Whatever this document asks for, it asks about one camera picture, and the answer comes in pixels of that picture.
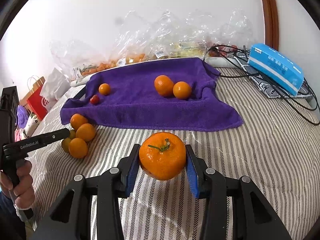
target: patterned cloth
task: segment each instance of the patterned cloth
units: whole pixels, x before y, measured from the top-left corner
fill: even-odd
[[[236,69],[219,69],[223,75],[239,75]],[[34,135],[63,127],[59,111],[67,98],[82,86],[71,88],[47,114]],[[320,127],[300,118],[281,99],[268,99],[248,78],[219,78],[218,98],[234,107],[244,120],[235,129],[218,132],[170,131],[209,167],[225,176],[253,179],[278,213],[292,239],[302,239],[320,214]],[[298,101],[308,106],[304,99]],[[309,119],[312,112],[297,108]],[[36,229],[52,202],[76,175],[92,177],[128,156],[133,144],[142,143],[158,130],[97,127],[84,159],[74,159],[60,142],[30,153],[36,201],[33,228]],[[183,171],[170,181],[157,181],[139,170],[128,199],[119,199],[124,239],[198,239],[204,214],[204,200],[192,197]],[[228,211],[232,202],[228,199]],[[96,198],[92,201],[92,239],[96,239]],[[228,212],[227,239],[232,239],[232,212]]]

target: white wall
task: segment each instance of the white wall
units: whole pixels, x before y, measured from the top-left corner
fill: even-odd
[[[149,21],[166,9],[179,17],[201,9],[227,22],[234,8],[245,10],[256,40],[263,42],[261,0],[29,0],[0,42],[0,77],[6,86],[14,82],[23,97],[28,77],[52,71],[52,40],[80,39],[108,54],[119,22],[132,9]]]
[[[2,94],[2,89],[4,88],[4,85],[2,84],[1,80],[0,80],[0,95]]]
[[[320,97],[320,30],[297,0],[276,0],[279,14],[279,51],[297,63],[305,78]]]

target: red cherry tomato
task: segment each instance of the red cherry tomato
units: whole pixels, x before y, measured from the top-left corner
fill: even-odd
[[[223,57],[223,56],[227,56],[227,53],[226,52],[223,52],[223,51],[219,51],[219,53],[220,53],[220,57]]]
[[[233,47],[234,49],[230,48],[231,52],[237,52],[238,51],[238,47],[236,45],[231,45],[231,47]]]
[[[219,53],[217,51],[209,51],[209,57],[219,57]]]
[[[93,105],[96,105],[100,102],[100,98],[97,95],[94,95],[92,98],[90,98],[90,103]]]
[[[218,47],[219,50],[225,50],[226,47],[224,46],[224,44],[221,44],[219,47]]]

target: red shopping bag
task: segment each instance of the red shopping bag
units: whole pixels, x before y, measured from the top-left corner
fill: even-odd
[[[36,80],[38,87],[36,90],[31,89],[32,95],[27,99],[27,103],[30,106],[31,110],[37,115],[37,117],[42,120],[48,113],[47,107],[48,107],[48,101],[40,96],[41,89],[43,87],[43,83],[41,79]]]

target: black cable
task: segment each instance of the black cable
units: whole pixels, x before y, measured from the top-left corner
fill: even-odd
[[[251,73],[243,70],[242,68],[240,68],[239,66],[237,66],[236,64],[234,64],[232,61],[230,61],[227,57],[225,57],[225,56],[221,53],[221,52],[225,52],[225,53],[226,53],[226,51],[219,50],[219,49],[217,49],[216,47],[229,47],[229,48],[233,48],[233,49],[235,49],[235,47],[227,46],[227,45],[215,45],[215,46],[212,46],[212,47],[209,49],[209,50],[215,50],[215,51],[219,52],[219,54],[220,54],[223,58],[225,58],[227,61],[229,61],[232,65],[234,65],[236,68],[242,70],[243,72],[247,73],[246,75],[243,75],[243,76],[235,76],[234,78],[236,78],[236,77],[248,77],[248,76],[257,76],[257,75],[260,75],[262,78],[259,77],[259,79],[268,82],[268,83],[270,84],[270,86],[273,88],[273,90],[278,93],[278,95],[280,96],[280,98],[283,99],[287,104],[289,104],[290,107],[291,107],[298,115],[300,115],[304,120],[306,120],[308,123],[310,123],[310,124],[312,124],[312,125],[315,125],[315,126],[320,125],[320,122],[315,123],[315,122],[310,121],[308,118],[306,118],[301,112],[299,112],[299,110],[298,110],[297,108],[295,108],[294,105],[292,105],[292,104],[282,95],[282,93],[279,92],[279,90],[277,90],[277,89],[274,87],[274,85],[275,85],[275,86],[278,86],[280,89],[283,89],[283,90],[286,92],[286,90],[285,90],[284,88],[282,88],[279,84],[277,84],[275,81],[271,80],[269,77],[267,77],[266,75],[264,75],[262,72],[260,72],[260,71],[258,71],[258,70],[256,70],[257,73],[255,73],[255,74],[251,74]],[[248,57],[247,57],[247,54],[246,54],[245,46],[244,46],[244,51],[242,51],[242,50],[239,49],[239,48],[237,48],[237,51],[243,53],[243,54],[245,55],[245,57],[248,58]],[[238,56],[236,55],[236,52],[234,52],[233,55],[236,56],[238,59],[242,59],[243,61],[245,61],[243,58],[238,57]],[[315,111],[315,110],[318,108],[318,109],[319,109],[319,113],[320,113],[319,103],[318,103],[318,100],[317,100],[317,98],[316,98],[316,95],[315,95],[314,91],[311,89],[311,87],[309,86],[309,84],[308,84],[308,82],[307,82],[307,80],[306,80],[305,78],[304,78],[304,82],[306,82],[306,87],[308,88],[309,91],[311,90],[312,95],[314,96],[314,98],[315,98],[315,100],[316,100],[316,108],[311,109],[311,108],[308,108],[308,107],[303,106],[302,104],[300,104],[299,102],[297,102],[296,100],[294,100],[294,99],[292,98],[292,96],[290,96],[289,94],[287,94],[288,98],[291,99],[292,101],[294,101],[297,105],[301,106],[302,108],[307,109],[308,111]]]
[[[219,50],[219,49],[216,48],[216,47],[219,47],[219,46],[221,46],[221,45],[212,46],[212,47],[209,49],[209,51],[210,51],[210,50],[213,50],[213,51],[218,52],[223,58],[225,58],[225,59],[226,59],[229,63],[231,63],[233,66],[235,66],[236,68],[238,68],[238,69],[240,69],[241,71],[245,72],[246,75],[241,75],[241,76],[224,76],[224,75],[221,75],[221,74],[220,74],[220,75],[217,75],[217,74],[211,72],[212,74],[214,74],[214,75],[216,75],[216,76],[219,76],[219,77],[222,77],[222,78],[244,78],[244,77],[251,77],[251,76],[257,76],[257,75],[259,75],[258,73],[249,73],[249,72],[243,70],[241,67],[239,67],[239,66],[236,65],[235,63],[233,63],[231,60],[229,60],[226,56],[224,56],[224,55],[221,53],[221,52],[225,52],[225,51]],[[223,46],[224,46],[224,47],[233,48],[233,49],[237,49],[237,50],[241,51],[240,49],[235,48],[235,47],[232,47],[232,46],[227,46],[227,45],[223,45]]]
[[[308,123],[311,123],[313,124],[314,126],[317,126],[317,125],[320,125],[320,122],[318,123],[315,123],[315,122],[312,122],[310,121],[308,118],[306,118],[301,112],[299,112],[299,110],[297,108],[294,107],[294,105],[292,105],[282,94],[279,93],[279,91],[271,84],[273,83],[270,78],[268,78],[267,76],[264,76],[264,78],[266,78],[267,80],[269,79],[269,83],[271,85],[271,87],[279,94],[279,96],[281,97],[281,99],[283,99],[287,104],[289,104],[291,106],[291,108],[298,114],[300,115],[304,120],[306,120]]]
[[[238,58],[238,59],[242,59],[243,61],[245,61],[243,58],[240,58],[240,57],[238,57],[237,55],[234,55],[234,56],[235,56],[236,58]],[[291,99],[293,102],[295,102],[297,105],[301,106],[302,108],[304,108],[304,109],[306,109],[306,110],[308,110],[308,111],[316,111],[317,108],[319,107],[318,101],[316,101],[316,107],[315,107],[315,108],[308,108],[308,107],[300,104],[298,101],[296,101],[296,100],[294,99],[294,97],[292,97],[291,95],[289,95],[288,92],[287,92],[280,84],[276,83],[274,80],[271,80],[271,79],[270,79],[269,81],[267,81],[267,80],[265,80],[265,79],[263,79],[263,78],[262,78],[261,80],[268,82],[271,86],[272,86],[271,83],[273,83],[273,85],[279,87],[279,88],[286,94],[286,96],[287,96],[288,98],[290,98],[290,99]]]
[[[306,79],[304,78],[304,81],[302,83],[307,89],[308,89],[308,92],[307,93],[303,93],[303,92],[300,92],[298,91],[298,94],[301,94],[301,95],[310,95],[310,89],[308,88],[308,86],[306,85]]]

